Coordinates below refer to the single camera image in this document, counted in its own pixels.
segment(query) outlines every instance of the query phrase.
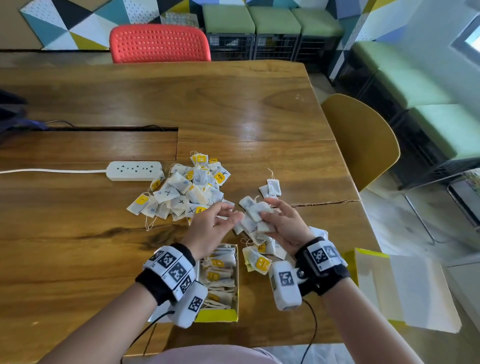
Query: yellow chair back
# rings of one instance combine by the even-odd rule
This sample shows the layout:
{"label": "yellow chair back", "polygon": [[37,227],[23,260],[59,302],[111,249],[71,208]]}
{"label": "yellow chair back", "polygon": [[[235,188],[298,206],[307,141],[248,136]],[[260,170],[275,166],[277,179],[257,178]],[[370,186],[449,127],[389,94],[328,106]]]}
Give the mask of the yellow chair back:
{"label": "yellow chair back", "polygon": [[322,109],[358,191],[400,157],[398,141],[388,123],[363,102],[334,94],[322,103]]}

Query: patterned wall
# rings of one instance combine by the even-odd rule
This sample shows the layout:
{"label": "patterned wall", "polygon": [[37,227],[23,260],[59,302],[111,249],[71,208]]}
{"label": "patterned wall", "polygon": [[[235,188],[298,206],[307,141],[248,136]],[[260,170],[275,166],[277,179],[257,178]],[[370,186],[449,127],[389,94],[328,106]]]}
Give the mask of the patterned wall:
{"label": "patterned wall", "polygon": [[[245,5],[244,0],[110,0],[92,10],[79,0],[33,0],[20,9],[44,50],[108,49],[112,28],[159,23],[165,12],[194,13],[203,25],[202,4]],[[246,0],[251,6],[325,8],[328,0]]]}
{"label": "patterned wall", "polygon": [[345,29],[329,77],[335,78],[356,41],[397,42],[420,3],[421,0],[328,0],[326,9]]}

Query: red perforated chair back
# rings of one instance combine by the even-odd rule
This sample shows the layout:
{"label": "red perforated chair back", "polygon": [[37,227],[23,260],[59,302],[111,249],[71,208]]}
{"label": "red perforated chair back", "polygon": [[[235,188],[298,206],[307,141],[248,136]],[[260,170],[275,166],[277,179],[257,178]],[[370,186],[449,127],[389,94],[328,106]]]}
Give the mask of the red perforated chair back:
{"label": "red perforated chair back", "polygon": [[205,34],[183,25],[120,25],[110,33],[113,63],[211,61]]}

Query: green cushion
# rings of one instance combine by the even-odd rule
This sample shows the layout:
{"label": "green cushion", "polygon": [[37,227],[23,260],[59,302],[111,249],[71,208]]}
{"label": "green cushion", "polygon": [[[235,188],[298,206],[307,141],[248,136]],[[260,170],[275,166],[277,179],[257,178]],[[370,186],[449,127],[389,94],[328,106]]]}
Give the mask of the green cushion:
{"label": "green cushion", "polygon": [[300,34],[301,25],[287,8],[248,6],[257,34]]}
{"label": "green cushion", "polygon": [[374,73],[382,68],[414,68],[394,46],[387,43],[361,41],[355,42],[351,49]]}
{"label": "green cushion", "polygon": [[255,24],[245,6],[205,4],[202,9],[207,33],[255,33]]}
{"label": "green cushion", "polygon": [[304,36],[342,36],[340,22],[322,9],[296,8],[291,10],[301,25]]}
{"label": "green cushion", "polygon": [[376,79],[404,109],[455,103],[448,93],[419,70],[382,69],[376,73]]}
{"label": "green cushion", "polygon": [[463,106],[418,106],[408,113],[449,159],[480,158],[480,121]]}

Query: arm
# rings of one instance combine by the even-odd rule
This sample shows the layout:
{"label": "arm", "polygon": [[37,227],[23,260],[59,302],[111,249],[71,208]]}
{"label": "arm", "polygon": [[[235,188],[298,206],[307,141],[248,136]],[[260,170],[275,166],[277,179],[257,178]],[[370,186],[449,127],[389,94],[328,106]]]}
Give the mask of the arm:
{"label": "arm", "polygon": [[[229,208],[232,205],[218,203],[195,215],[181,241],[192,260],[210,255],[225,234],[243,219],[241,212],[234,213]],[[168,293],[171,294],[165,292],[163,301],[169,298]],[[118,364],[159,304],[147,288],[134,283],[45,355],[39,364]]]}
{"label": "arm", "polygon": [[[279,214],[261,213],[275,226],[269,235],[291,256],[315,236],[298,212],[281,200],[266,198]],[[357,364],[421,364],[421,359],[400,334],[363,295],[350,278],[338,281],[322,295],[345,345]]]}

